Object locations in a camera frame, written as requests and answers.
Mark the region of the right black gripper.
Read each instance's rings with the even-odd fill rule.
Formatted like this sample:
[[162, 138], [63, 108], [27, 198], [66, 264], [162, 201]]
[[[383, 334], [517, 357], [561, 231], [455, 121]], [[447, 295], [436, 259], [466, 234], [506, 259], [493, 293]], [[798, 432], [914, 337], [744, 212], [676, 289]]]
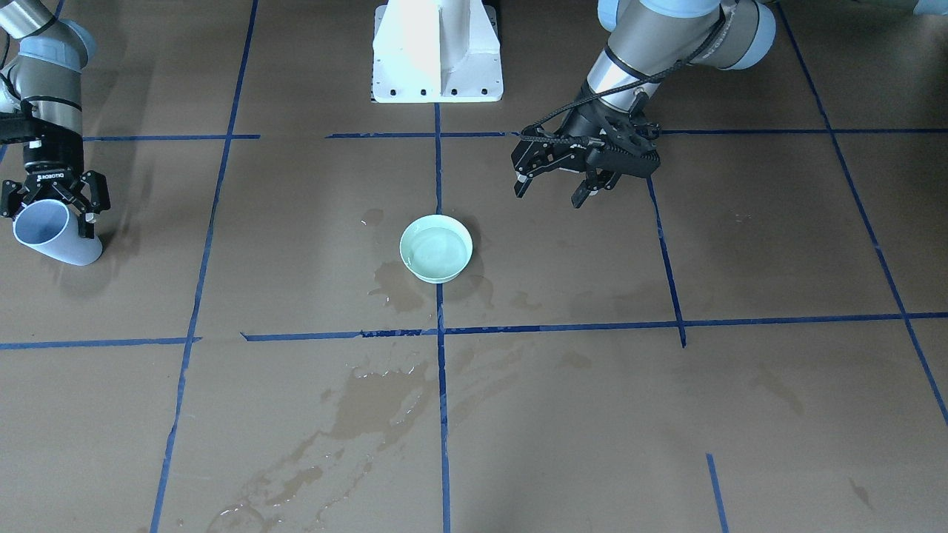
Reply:
[[3, 180], [1, 215], [15, 220], [27, 204], [55, 199], [74, 204], [80, 212], [79, 236], [93, 239], [97, 217], [111, 209], [107, 178], [96, 171], [84, 172], [84, 148], [80, 136], [42, 136], [23, 148], [24, 183]]

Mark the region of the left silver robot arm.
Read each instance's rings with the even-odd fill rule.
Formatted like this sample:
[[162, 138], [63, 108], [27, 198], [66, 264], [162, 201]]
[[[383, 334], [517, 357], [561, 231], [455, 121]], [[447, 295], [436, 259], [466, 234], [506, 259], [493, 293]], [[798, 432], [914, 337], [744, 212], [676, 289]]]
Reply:
[[539, 119], [519, 133], [511, 155], [518, 197], [552, 171], [582, 176], [575, 208], [624, 175], [650, 178], [661, 163], [661, 129], [644, 108], [661, 84], [690, 65], [745, 70], [775, 40], [775, 17], [762, 1], [602, 1], [599, 9], [610, 37], [575, 100], [551, 112], [563, 118], [559, 128]]

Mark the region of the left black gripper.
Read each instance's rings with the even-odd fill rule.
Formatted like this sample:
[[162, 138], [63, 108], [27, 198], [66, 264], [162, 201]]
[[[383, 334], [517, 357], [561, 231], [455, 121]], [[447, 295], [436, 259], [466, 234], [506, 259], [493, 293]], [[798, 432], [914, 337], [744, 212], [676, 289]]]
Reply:
[[589, 169], [587, 155], [605, 144], [598, 136], [597, 117], [607, 113], [644, 113], [644, 91], [632, 89], [619, 95], [629, 95], [631, 102], [616, 109], [603, 98], [596, 98], [566, 111], [564, 121], [555, 131], [556, 136], [522, 135], [511, 154], [517, 173], [513, 186], [515, 196], [524, 196], [536, 176], [552, 171], [585, 173], [571, 195], [575, 209], [599, 191], [612, 191], [622, 173]]

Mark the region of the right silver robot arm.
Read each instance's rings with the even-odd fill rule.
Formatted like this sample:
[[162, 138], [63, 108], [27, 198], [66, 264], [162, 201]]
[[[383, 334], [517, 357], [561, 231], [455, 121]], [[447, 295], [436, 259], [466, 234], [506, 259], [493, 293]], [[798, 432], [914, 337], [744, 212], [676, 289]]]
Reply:
[[40, 1], [4, 1], [1, 24], [18, 51], [2, 64], [3, 145], [21, 146], [26, 178], [2, 183], [2, 216], [15, 219], [41, 200], [72, 206], [78, 234], [91, 239], [110, 208], [107, 179], [86, 169], [81, 74], [97, 50], [92, 35]]

